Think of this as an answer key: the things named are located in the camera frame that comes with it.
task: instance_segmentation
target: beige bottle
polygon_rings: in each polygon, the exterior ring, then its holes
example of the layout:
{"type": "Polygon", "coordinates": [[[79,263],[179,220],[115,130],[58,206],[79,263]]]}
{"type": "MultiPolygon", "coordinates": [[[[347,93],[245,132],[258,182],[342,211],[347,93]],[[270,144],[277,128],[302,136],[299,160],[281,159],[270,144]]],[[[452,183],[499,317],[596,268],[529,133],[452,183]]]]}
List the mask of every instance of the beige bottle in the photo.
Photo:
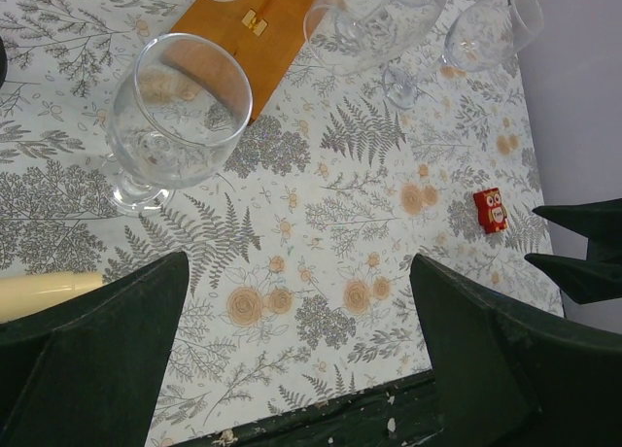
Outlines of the beige bottle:
{"type": "Polygon", "coordinates": [[[27,275],[0,279],[0,323],[38,313],[102,286],[98,272],[27,275]]]}

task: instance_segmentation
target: patterned tablecloth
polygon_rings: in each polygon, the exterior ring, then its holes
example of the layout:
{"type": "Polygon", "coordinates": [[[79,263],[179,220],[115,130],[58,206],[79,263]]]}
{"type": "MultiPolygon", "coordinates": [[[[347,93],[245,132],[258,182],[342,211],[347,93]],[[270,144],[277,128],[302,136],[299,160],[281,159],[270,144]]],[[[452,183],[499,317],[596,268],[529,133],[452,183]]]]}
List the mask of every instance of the patterned tablecloth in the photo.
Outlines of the patterned tablecloth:
{"type": "MultiPolygon", "coordinates": [[[[550,243],[531,214],[542,195],[516,59],[445,70],[399,112],[378,70],[335,78],[303,49],[219,178],[158,217],[119,216],[98,171],[111,93],[191,1],[0,0],[11,60],[0,91],[2,275],[112,280],[180,247],[190,255],[147,445],[428,368],[408,281],[418,252],[561,312],[556,287],[522,259],[550,243]],[[472,194],[492,187],[510,229],[485,235],[472,194]]],[[[449,0],[430,41],[473,1],[449,0]]]]}

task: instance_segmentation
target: gray wall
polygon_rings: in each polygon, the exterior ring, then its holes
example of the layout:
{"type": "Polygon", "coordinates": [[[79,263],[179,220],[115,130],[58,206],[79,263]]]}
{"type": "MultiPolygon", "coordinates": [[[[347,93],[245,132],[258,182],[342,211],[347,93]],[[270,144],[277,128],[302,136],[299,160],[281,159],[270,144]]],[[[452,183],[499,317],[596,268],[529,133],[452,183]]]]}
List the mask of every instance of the gray wall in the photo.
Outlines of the gray wall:
{"type": "MultiPolygon", "coordinates": [[[[622,197],[622,0],[539,0],[542,34],[521,54],[547,204],[622,197]]],[[[585,258],[583,238],[551,225],[557,255],[585,258]]],[[[569,319],[622,333],[622,299],[569,319]]]]}

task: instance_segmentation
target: red owl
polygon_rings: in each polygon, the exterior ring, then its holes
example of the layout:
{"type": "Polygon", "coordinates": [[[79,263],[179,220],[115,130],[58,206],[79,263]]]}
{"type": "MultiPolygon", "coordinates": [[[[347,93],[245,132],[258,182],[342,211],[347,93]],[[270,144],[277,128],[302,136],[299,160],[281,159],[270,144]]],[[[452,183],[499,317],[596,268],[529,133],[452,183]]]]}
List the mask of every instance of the red owl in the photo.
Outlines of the red owl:
{"type": "Polygon", "coordinates": [[[497,233],[507,228],[507,211],[501,203],[498,188],[487,189],[473,195],[477,206],[479,224],[486,233],[497,233]]]}

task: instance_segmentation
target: tablecloth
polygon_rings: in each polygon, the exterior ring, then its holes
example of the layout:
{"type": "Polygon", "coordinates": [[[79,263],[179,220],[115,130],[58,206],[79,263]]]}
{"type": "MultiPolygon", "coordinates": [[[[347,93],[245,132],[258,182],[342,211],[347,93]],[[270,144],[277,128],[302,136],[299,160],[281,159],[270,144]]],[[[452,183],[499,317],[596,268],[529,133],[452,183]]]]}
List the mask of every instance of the tablecloth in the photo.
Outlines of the tablecloth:
{"type": "MultiPolygon", "coordinates": [[[[449,0],[427,42],[473,1],[449,0]]],[[[99,171],[112,92],[191,2],[0,0],[2,276],[114,280],[179,248],[190,256],[147,445],[428,368],[408,281],[417,253],[561,313],[556,287],[522,259],[550,242],[531,213],[542,194],[516,58],[477,74],[445,69],[399,111],[379,70],[338,78],[303,48],[217,178],[156,217],[120,216],[99,171]],[[509,230],[486,235],[472,195],[494,187],[509,230]]]]}

